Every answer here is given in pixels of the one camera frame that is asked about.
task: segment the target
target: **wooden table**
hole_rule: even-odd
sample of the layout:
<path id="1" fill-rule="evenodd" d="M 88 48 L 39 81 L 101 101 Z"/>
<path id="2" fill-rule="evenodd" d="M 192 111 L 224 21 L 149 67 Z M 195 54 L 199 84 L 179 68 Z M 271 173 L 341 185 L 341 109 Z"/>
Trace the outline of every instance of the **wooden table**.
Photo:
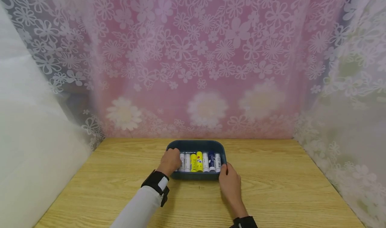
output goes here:
<path id="1" fill-rule="evenodd" d="M 158 166 L 171 139 L 105 139 L 36 225 L 109 227 Z M 259 228 L 363 228 L 294 140 L 221 139 L 242 177 L 242 195 Z M 170 180 L 168 202 L 148 227 L 232 224 L 216 181 Z"/>

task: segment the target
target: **lace curtain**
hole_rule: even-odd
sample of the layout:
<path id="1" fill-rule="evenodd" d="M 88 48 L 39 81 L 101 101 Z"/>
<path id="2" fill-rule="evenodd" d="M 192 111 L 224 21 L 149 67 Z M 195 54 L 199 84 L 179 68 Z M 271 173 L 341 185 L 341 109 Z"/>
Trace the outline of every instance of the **lace curtain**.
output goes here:
<path id="1" fill-rule="evenodd" d="M 91 149 L 104 136 L 294 136 L 383 227 L 384 0 L 2 4 Z"/>

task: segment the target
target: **plastic tray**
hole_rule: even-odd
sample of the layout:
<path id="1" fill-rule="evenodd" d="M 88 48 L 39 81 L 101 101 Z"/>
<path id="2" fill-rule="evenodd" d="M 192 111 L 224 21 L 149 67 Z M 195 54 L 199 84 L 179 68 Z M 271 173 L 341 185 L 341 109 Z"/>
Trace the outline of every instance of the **plastic tray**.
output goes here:
<path id="1" fill-rule="evenodd" d="M 198 151 L 209 152 L 213 151 L 219 153 L 221 156 L 221 164 L 226 164 L 227 158 L 225 156 L 225 150 L 222 144 L 213 140 L 175 140 L 168 144 L 168 149 L 179 149 L 180 152 L 195 153 Z M 185 179 L 185 180 L 218 180 L 219 173 L 208 172 L 180 172 L 175 171 L 171 177 L 173 179 Z"/>

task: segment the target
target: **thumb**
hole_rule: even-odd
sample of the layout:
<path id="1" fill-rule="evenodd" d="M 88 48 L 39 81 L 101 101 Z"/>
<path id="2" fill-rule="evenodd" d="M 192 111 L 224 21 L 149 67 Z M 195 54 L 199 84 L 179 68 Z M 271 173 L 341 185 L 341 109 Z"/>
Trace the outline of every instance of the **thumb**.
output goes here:
<path id="1" fill-rule="evenodd" d="M 219 172 L 220 177 L 224 177 L 227 175 L 227 165 L 223 164 L 221 166 L 221 171 Z"/>

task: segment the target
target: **lip balm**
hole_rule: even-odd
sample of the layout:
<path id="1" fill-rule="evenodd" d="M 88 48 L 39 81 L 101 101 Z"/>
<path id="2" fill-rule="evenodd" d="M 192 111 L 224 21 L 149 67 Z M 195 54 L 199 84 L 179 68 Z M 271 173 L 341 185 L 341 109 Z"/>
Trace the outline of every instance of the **lip balm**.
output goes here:
<path id="1" fill-rule="evenodd" d="M 184 166 L 185 166 L 185 153 L 180 153 L 180 159 L 181 159 L 181 167 L 178 169 L 178 171 L 183 172 Z"/>
<path id="2" fill-rule="evenodd" d="M 190 154 L 185 153 L 184 172 L 190 172 Z"/>
<path id="3" fill-rule="evenodd" d="M 214 152 L 209 152 L 209 172 L 210 173 L 215 173 L 216 168 L 215 168 L 215 153 Z"/>
<path id="4" fill-rule="evenodd" d="M 215 167 L 216 167 L 216 173 L 221 171 L 221 157 L 219 153 L 215 153 Z"/>
<path id="5" fill-rule="evenodd" d="M 202 152 L 197 152 L 197 172 L 202 172 Z"/>
<path id="6" fill-rule="evenodd" d="M 196 154 L 190 155 L 190 171 L 197 172 L 197 155 Z"/>
<path id="7" fill-rule="evenodd" d="M 202 163 L 204 166 L 204 173 L 209 172 L 209 159 L 208 159 L 208 153 L 202 154 Z"/>

